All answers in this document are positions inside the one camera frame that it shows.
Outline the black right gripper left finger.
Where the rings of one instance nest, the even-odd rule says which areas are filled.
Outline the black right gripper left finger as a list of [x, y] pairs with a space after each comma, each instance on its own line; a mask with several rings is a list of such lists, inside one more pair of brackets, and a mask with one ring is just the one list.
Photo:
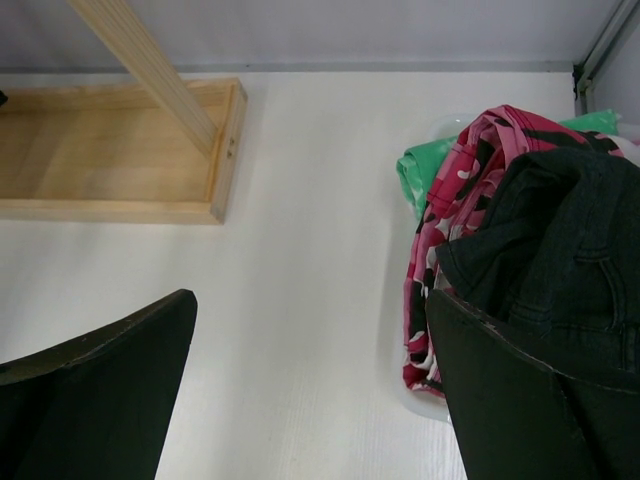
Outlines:
[[2, 364], [2, 478], [154, 478], [197, 310], [181, 289]]

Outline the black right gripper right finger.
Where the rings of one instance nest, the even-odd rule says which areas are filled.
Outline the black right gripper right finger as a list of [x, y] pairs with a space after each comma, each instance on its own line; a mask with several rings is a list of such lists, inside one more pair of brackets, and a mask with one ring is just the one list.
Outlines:
[[638, 478], [638, 375], [445, 291], [429, 295], [426, 315], [468, 478]]

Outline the black trousers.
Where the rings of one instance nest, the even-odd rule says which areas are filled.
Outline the black trousers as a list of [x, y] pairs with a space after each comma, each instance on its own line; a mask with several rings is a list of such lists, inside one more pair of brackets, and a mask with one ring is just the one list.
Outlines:
[[595, 363], [639, 370], [639, 169], [571, 148], [524, 154], [478, 230], [436, 251], [453, 291]]

